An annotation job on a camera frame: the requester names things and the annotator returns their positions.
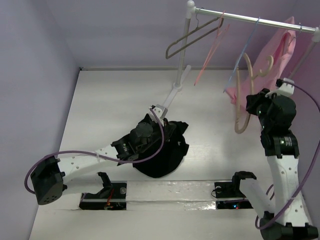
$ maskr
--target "brown hanger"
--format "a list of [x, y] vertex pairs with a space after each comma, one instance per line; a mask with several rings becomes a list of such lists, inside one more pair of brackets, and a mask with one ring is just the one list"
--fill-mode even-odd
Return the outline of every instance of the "brown hanger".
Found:
[[217, 17], [217, 18], [215, 18], [215, 19], [212, 19], [212, 20], [206, 22], [205, 24], [203, 24], [203, 25], [201, 25], [201, 26], [196, 26], [196, 28], [195, 28], [194, 30], [192, 30], [192, 31], [189, 32], [188, 34], [182, 36], [182, 37], [179, 38], [177, 41], [174, 41], [173, 43], [171, 43], [171, 44], [167, 47], [167, 49], [166, 49], [166, 51], [165, 51], [165, 58], [166, 58], [166, 59], [169, 59], [169, 58], [173, 57], [173, 56], [176, 55], [177, 53], [181, 52], [183, 49], [186, 49], [187, 47], [189, 47], [190, 45], [192, 45], [192, 44], [194, 44], [195, 42], [199, 41], [200, 39], [204, 38], [205, 36], [209, 35], [210, 33], [213, 33], [213, 32], [216, 31], [218, 28], [221, 28], [221, 26], [224, 24], [224, 19], [223, 19], [223, 18], [221, 19], [221, 24], [220, 24], [220, 26], [217, 26], [217, 27], [215, 27], [214, 29], [206, 32], [206, 33], [203, 34], [202, 36], [200, 36], [200, 37], [198, 37], [197, 39], [189, 42], [187, 45], [179, 48], [177, 51], [175, 51], [174, 53], [172, 53], [172, 54], [169, 55], [169, 50], [170, 50], [170, 48], [171, 48], [173, 45], [176, 45], [177, 43], [179, 43], [179, 42], [182, 41], [183, 39], [189, 37], [190, 35], [194, 34], [195, 32], [199, 31], [200, 29], [204, 28], [205, 26], [207, 26], [207, 25], [209, 25], [209, 24], [211, 24], [211, 23], [213, 23], [213, 22], [215, 22], [215, 21], [217, 21], [217, 20], [219, 20], [219, 19], [220, 19], [220, 17]]
[[[251, 85], [250, 85], [250, 94], [253, 95], [255, 94], [254, 91], [254, 80], [260, 76], [260, 77], [265, 77], [271, 70], [272, 66], [274, 65], [274, 57], [269, 55], [266, 57], [266, 60], [268, 61], [268, 68], [266, 70], [259, 70], [259, 72], [254, 75], [253, 73], [253, 68], [251, 65], [251, 61], [250, 58], [248, 56], [248, 54], [244, 53], [243, 57], [245, 59], [246, 65], [248, 67], [248, 72], [249, 72], [249, 76], [250, 76], [250, 81], [251, 81]], [[240, 111], [240, 72], [239, 72], [239, 68], [236, 69], [236, 102], [235, 102], [235, 123], [234, 123], [234, 131], [237, 134], [242, 134], [248, 127], [249, 121], [250, 121], [250, 116], [251, 114], [249, 114], [248, 112], [246, 112], [245, 114], [245, 121], [243, 124], [243, 127], [241, 129], [239, 129], [239, 121], [240, 121], [240, 116], [241, 116], [241, 111]]]

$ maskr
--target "black cloth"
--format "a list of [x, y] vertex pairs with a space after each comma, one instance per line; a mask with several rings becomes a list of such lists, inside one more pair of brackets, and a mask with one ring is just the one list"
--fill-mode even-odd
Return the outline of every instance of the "black cloth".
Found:
[[[134, 168], [149, 177], [161, 178], [172, 173], [188, 152], [189, 144], [186, 144], [183, 134], [189, 125], [182, 121], [170, 121], [170, 124], [175, 124], [176, 128], [169, 141], [167, 140], [164, 143], [162, 150], [146, 162], [133, 164]], [[144, 153], [141, 153], [138, 159], [145, 159], [151, 156], [159, 149], [160, 145], [161, 141], [155, 143]]]

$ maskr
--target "white wall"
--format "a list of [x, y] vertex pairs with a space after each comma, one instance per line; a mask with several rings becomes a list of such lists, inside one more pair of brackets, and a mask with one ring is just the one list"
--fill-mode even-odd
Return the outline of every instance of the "white wall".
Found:
[[[320, 1], [299, 0], [292, 15], [296, 22], [304, 26], [317, 27], [320, 25]], [[295, 52], [287, 70], [293, 69], [304, 50], [311, 41], [310, 34], [301, 34], [296, 41]], [[309, 91], [320, 102], [320, 44], [313, 49], [309, 58], [293, 77], [293, 80]], [[299, 143], [299, 178], [303, 176], [310, 165], [320, 138], [320, 114], [314, 102], [298, 89], [295, 90], [293, 99], [296, 102], [297, 115], [293, 121], [292, 131]], [[313, 172], [302, 192], [314, 224], [320, 228], [320, 157], [314, 166]]]
[[79, 68], [42, 0], [0, 2], [0, 239], [29, 239], [28, 168], [59, 149]]
[[[239, 15], [286, 20], [296, 0], [194, 0], [199, 8]], [[187, 0], [46, 0], [81, 67], [177, 66], [179, 55], [167, 60], [169, 44], [183, 34]], [[199, 24], [212, 16], [199, 15]], [[225, 20], [230, 29], [212, 58], [211, 66], [233, 67], [254, 24]], [[196, 33], [196, 36], [218, 23]], [[197, 25], [195, 18], [190, 29]], [[276, 31], [259, 26], [248, 47], [254, 60]], [[202, 66], [215, 33], [190, 46], [186, 63]]]

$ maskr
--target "table surface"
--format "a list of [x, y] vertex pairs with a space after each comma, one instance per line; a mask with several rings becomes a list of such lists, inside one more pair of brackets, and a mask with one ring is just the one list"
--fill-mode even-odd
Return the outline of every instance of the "table surface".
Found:
[[[153, 179], [130, 164], [115, 166], [110, 162], [101, 171], [111, 181], [128, 184], [134, 181], [135, 188], [141, 188], [151, 184], [150, 181], [162, 185], [164, 181], [229, 180], [237, 171], [250, 171], [264, 189], [272, 183], [260, 143], [259, 121], [253, 117], [243, 134], [234, 132], [235, 108], [223, 93], [231, 71], [207, 70], [194, 86], [198, 73], [197, 70], [189, 73], [166, 115], [169, 121], [189, 124], [184, 137], [190, 147], [178, 169]], [[118, 140], [135, 128], [148, 112], [148, 106], [164, 102], [176, 74], [171, 70], [81, 71], [60, 150], [94, 151]], [[149, 198], [152, 194], [150, 191], [142, 196]], [[256, 214], [252, 209], [142, 207], [127, 211], [83, 211], [77, 207], [79, 197], [79, 194], [62, 196], [55, 203], [40, 206], [30, 239], [261, 239], [254, 227]]]

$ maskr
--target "pink cloth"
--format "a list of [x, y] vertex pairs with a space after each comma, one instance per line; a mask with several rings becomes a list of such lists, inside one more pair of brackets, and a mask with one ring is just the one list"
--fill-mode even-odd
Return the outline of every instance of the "pink cloth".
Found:
[[[288, 24], [294, 24], [294, 17], [290, 17], [285, 21]], [[291, 59], [296, 46], [296, 32], [294, 30], [287, 30], [279, 28], [271, 40], [261, 50], [257, 57], [252, 70], [253, 75], [256, 75], [259, 70], [265, 70], [268, 67], [267, 56], [271, 55], [274, 58], [273, 66], [265, 77], [258, 76], [254, 81], [254, 94], [257, 94], [263, 88], [274, 90], [276, 88], [276, 81], [280, 78], [283, 70]], [[246, 108], [246, 96], [250, 94], [251, 80], [250, 76], [240, 85], [240, 106]], [[231, 97], [231, 103], [236, 104], [237, 90], [235, 87], [228, 87], [226, 92]]]

